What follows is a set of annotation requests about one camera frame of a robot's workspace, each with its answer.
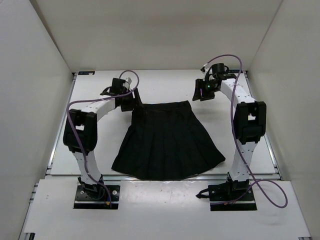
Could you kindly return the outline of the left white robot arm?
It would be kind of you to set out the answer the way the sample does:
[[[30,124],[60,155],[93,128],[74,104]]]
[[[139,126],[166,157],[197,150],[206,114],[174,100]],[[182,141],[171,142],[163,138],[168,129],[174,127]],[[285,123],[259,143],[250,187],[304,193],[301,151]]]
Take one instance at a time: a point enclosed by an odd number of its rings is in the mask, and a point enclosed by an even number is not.
[[[98,99],[88,100],[88,105],[81,109],[67,111],[63,144],[77,161],[81,174],[78,182],[82,190],[95,201],[105,198],[109,202],[111,198],[94,153],[98,142],[98,121],[116,108],[129,112],[140,103],[140,99],[134,96],[138,87],[131,89],[131,83],[129,77],[113,78],[111,86],[105,88]]]

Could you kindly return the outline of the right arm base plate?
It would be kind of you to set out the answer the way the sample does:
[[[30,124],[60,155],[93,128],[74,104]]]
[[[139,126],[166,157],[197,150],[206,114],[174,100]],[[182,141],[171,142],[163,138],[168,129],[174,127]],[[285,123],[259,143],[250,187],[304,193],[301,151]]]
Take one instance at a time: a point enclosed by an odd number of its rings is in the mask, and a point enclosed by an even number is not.
[[[258,209],[251,189],[228,190],[226,183],[208,186],[211,212],[256,211]]]

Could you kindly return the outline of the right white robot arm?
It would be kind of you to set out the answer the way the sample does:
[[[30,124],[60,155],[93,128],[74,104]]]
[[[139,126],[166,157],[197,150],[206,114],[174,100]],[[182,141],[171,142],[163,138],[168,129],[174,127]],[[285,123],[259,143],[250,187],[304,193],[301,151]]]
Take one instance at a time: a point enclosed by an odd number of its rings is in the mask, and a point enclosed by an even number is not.
[[[230,100],[231,130],[236,145],[233,163],[225,183],[214,185],[211,195],[220,201],[236,200],[249,187],[253,152],[266,132],[267,106],[251,97],[237,83],[237,76],[223,63],[203,66],[202,79],[195,81],[193,101],[214,99],[217,92]]]

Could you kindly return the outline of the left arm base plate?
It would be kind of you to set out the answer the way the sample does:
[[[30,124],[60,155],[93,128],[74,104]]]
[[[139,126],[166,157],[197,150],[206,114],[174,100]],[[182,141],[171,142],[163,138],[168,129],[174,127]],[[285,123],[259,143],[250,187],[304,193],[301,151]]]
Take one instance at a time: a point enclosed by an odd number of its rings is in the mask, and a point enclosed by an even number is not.
[[[119,208],[121,183],[120,181],[107,181],[110,198],[105,188],[99,187],[98,192],[85,189],[77,184],[73,208],[83,210],[117,210]]]

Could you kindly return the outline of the black pleated skirt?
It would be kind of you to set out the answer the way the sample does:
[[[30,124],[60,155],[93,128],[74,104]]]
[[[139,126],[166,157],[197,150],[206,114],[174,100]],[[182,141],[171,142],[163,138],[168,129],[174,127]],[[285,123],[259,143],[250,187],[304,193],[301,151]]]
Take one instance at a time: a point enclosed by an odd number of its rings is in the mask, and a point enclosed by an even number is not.
[[[189,101],[132,111],[112,170],[135,178],[186,178],[225,161]]]

